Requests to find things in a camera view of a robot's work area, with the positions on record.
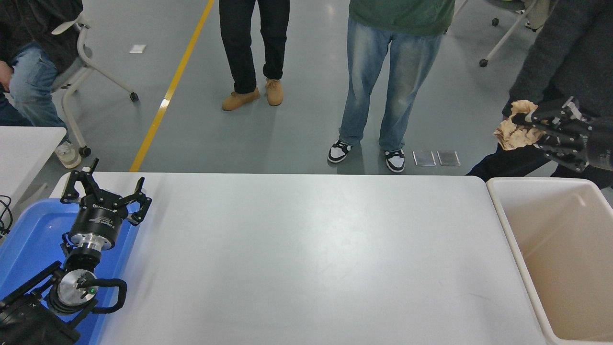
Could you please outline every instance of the black pants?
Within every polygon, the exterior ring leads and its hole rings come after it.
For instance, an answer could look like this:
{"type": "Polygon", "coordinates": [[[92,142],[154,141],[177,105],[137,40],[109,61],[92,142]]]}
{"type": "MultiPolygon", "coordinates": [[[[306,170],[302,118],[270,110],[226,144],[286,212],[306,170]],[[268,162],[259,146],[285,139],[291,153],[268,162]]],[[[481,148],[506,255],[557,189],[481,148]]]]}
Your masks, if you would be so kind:
{"type": "MultiPolygon", "coordinates": [[[[249,93],[255,90],[256,71],[251,54],[251,16],[256,0],[219,0],[221,39],[224,42],[234,91],[249,93]]],[[[283,75],[289,0],[257,0],[266,62],[264,75],[280,79],[283,75]]]]}
{"type": "MultiPolygon", "coordinates": [[[[564,98],[564,95],[553,85],[549,85],[544,92],[543,102],[559,98],[564,98]]],[[[587,109],[580,110],[588,115],[595,115],[587,109]]],[[[493,177],[520,177],[530,174],[547,162],[549,162],[549,159],[545,157],[544,151],[532,145],[510,151],[505,151],[498,145],[495,153],[485,156],[467,175],[477,176],[483,181],[493,177]]],[[[594,168],[593,166],[587,166],[582,172],[575,172],[558,165],[551,177],[587,179],[594,182],[600,189],[613,185],[613,171],[594,168]]]]}

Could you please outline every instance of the yellow floor line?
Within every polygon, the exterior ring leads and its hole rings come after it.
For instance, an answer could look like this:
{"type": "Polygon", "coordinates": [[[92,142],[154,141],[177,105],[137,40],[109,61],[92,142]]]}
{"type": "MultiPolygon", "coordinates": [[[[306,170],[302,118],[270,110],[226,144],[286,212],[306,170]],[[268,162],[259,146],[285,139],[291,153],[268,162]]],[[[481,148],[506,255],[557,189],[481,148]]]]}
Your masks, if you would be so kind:
{"type": "Polygon", "coordinates": [[[198,41],[198,37],[200,36],[200,32],[202,30],[204,22],[207,21],[208,13],[211,12],[211,7],[213,7],[214,2],[215,0],[208,0],[207,7],[204,9],[204,12],[202,12],[200,21],[198,21],[198,25],[196,26],[194,30],[194,34],[192,34],[192,37],[189,40],[188,47],[185,49],[185,53],[183,54],[181,63],[179,63],[179,67],[177,67],[175,76],[172,78],[172,81],[170,82],[170,86],[168,87],[168,90],[166,91],[166,95],[164,96],[164,99],[162,100],[162,103],[159,106],[158,113],[155,115],[155,118],[153,119],[153,123],[151,124],[151,127],[149,127],[149,131],[147,132],[147,135],[145,136],[143,143],[140,145],[139,152],[136,154],[136,157],[134,158],[134,161],[132,162],[132,166],[130,167],[130,172],[132,173],[140,169],[140,165],[143,163],[143,160],[145,159],[145,155],[147,154],[147,151],[149,151],[149,146],[151,146],[153,137],[155,137],[155,134],[158,131],[159,125],[162,122],[164,115],[166,114],[166,109],[168,109],[168,105],[170,104],[170,101],[172,100],[172,96],[174,95],[175,90],[177,89],[177,85],[179,84],[179,81],[181,80],[181,76],[183,76],[183,72],[185,71],[185,66],[187,65],[189,61],[189,57],[191,56],[192,51],[194,50],[194,46],[196,45],[196,42],[198,41]]]}

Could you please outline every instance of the sneaker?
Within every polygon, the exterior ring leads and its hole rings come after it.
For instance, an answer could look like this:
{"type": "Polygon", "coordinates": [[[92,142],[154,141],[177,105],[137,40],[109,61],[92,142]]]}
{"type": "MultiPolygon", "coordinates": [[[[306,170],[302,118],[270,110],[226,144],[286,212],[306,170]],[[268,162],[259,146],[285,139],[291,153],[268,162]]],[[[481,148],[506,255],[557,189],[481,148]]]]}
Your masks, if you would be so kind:
{"type": "Polygon", "coordinates": [[[55,148],[55,155],[66,169],[76,168],[81,164],[81,155],[78,154],[74,146],[69,141],[64,141],[55,148]]]}
{"type": "Polygon", "coordinates": [[[385,151],[385,163],[393,173],[402,173],[405,170],[405,152],[402,149],[392,152],[385,151]]]}
{"type": "Polygon", "coordinates": [[[268,104],[273,107],[283,102],[283,87],[280,80],[266,78],[266,98],[268,98],[268,104]]]}
{"type": "Polygon", "coordinates": [[[337,140],[328,152],[328,160],[332,163],[340,163],[347,157],[347,153],[351,151],[353,145],[345,144],[344,142],[337,140]]]}
{"type": "Polygon", "coordinates": [[[258,98],[260,98],[260,91],[257,90],[257,87],[253,92],[249,93],[232,92],[230,96],[221,103],[221,107],[226,111],[230,111],[238,109],[242,107],[242,105],[253,102],[258,98]]]}

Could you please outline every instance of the beige bin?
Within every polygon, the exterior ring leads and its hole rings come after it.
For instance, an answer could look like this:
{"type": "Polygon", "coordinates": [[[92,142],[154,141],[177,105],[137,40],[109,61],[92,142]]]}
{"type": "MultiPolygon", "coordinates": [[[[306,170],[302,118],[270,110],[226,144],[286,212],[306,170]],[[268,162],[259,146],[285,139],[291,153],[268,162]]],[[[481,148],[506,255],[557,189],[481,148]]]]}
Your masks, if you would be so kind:
{"type": "Polygon", "coordinates": [[[487,188],[548,343],[613,344],[613,209],[581,179],[487,188]]]}

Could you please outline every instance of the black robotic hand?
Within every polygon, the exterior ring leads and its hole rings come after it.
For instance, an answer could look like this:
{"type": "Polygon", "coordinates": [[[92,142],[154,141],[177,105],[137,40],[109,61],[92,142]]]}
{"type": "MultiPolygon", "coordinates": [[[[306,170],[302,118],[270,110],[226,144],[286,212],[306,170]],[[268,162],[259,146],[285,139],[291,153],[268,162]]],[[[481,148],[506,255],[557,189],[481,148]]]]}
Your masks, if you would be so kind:
{"type": "Polygon", "coordinates": [[[523,115],[513,117],[513,123],[544,131],[535,147],[549,159],[578,173],[587,165],[613,171],[613,118],[582,114],[573,97],[540,104],[523,115]]]}

